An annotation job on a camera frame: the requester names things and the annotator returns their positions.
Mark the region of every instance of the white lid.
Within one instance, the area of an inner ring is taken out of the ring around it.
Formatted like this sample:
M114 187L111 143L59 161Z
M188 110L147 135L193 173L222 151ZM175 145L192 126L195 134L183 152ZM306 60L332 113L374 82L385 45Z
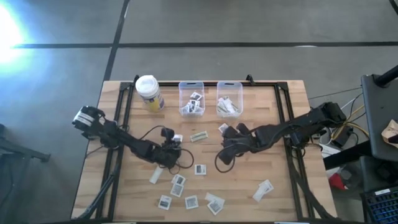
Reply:
M141 96L153 96L159 85L153 75L143 75L136 82L136 89Z

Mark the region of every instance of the wooden table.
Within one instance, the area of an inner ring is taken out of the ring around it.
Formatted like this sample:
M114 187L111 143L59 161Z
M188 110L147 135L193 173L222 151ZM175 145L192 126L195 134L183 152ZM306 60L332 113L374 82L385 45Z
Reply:
M294 115L308 113L310 107L303 81L287 82ZM103 85L98 108L106 113L108 119L112 119L114 116L119 84L120 82L109 81L104 82ZM193 167L181 169L179 174L187 178L185 189L181 198L171 196L172 184L170 181L173 175L168 170L164 170L157 183L151 184L149 178L157 164L150 164L138 159L126 147L116 200L115 221L263 222L297 219L282 141L277 142L266 151L257 154L245 153L243 157L236 158L235 167L226 174L219 173L214 166L216 153L222 148L220 145L222 137L218 127L223 123L235 127L241 122L246 124L249 129L263 124L279 124L273 88L244 87L244 111L237 120L217 117L215 87L205 87L206 111L198 119L185 119L180 116L178 88L162 87L161 89L165 99L165 108L159 113L146 111L141 98L134 93L129 133L135 137L141 137L150 128L159 124L174 129L176 134L184 136L182 147L193 153L195 164L206 164L207 175L194 175ZM283 104L286 119L288 119L284 101ZM189 136L201 131L207 131L209 138L194 143L190 142ZM164 141L164 138L160 136L159 129L150 133L147 139L158 143ZM88 152L96 149L99 145L98 141L90 142ZM321 152L317 147L307 147L306 150L304 161L311 191L327 211L336 216ZM106 150L101 150L91 154L85 160L73 208L73 217L81 214L98 193L105 158ZM187 153L183 153L180 161L182 164L188 164L190 159ZM218 164L220 169L226 169L221 161ZM266 179L271 181L275 189L257 203L252 196L258 188L258 184ZM208 203L205 200L207 192L225 199L224 209L217 216L214 216L206 206ZM161 195L172 197L170 210L157 207ZM198 196L199 208L186 210L184 198L191 195ZM300 194L300 199L305 211L302 194ZM108 211L107 206L108 201L105 201L105 215Z

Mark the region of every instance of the gray floor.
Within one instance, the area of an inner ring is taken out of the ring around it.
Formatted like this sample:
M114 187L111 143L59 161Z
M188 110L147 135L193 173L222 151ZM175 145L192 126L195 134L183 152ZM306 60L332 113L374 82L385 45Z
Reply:
M25 44L111 43L123 0L0 0ZM121 42L398 41L388 0L136 0ZM8 137L52 154L33 162L22 188L18 222L68 220L87 141L71 125L96 105L110 49L20 49L0 62L0 123ZM119 49L111 80L153 74L159 80L305 80L309 98L360 86L360 76L395 66L398 47ZM310 100L340 105L360 90ZM366 127L366 119L358 124ZM339 216L359 220L354 201Z

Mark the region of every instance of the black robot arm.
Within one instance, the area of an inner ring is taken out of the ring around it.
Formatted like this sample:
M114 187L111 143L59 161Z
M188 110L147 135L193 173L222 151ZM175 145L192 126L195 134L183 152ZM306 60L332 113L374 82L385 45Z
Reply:
M171 169L181 155L180 142L172 140L174 131L169 128L162 128L161 135L166 137L165 142L159 145L149 140L142 140L131 136L121 129L115 121L105 119L103 111L92 106L84 106L72 121L75 128L83 131L84 137L98 136L101 144L108 148L117 148L120 144L129 147L131 152L138 158L150 163L158 163Z
M224 148L218 153L224 164L229 165L235 156L245 152L257 153L274 145L283 136L290 136L290 142L295 147L304 147L310 137L319 133L323 128L337 128L346 121L346 116L336 103L324 103L282 124L268 124L248 130L239 123L237 130L228 127L223 133Z

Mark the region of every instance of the plastic container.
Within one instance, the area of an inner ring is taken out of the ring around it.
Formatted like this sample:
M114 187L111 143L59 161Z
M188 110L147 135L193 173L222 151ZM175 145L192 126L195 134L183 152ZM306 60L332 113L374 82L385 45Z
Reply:
M243 112L243 86L240 82L217 83L217 115L221 118L237 118Z
M150 111L158 112L163 109L164 99L153 75L141 76L136 81L136 90Z
M180 114L202 116L205 113L205 84L198 81L180 82Z

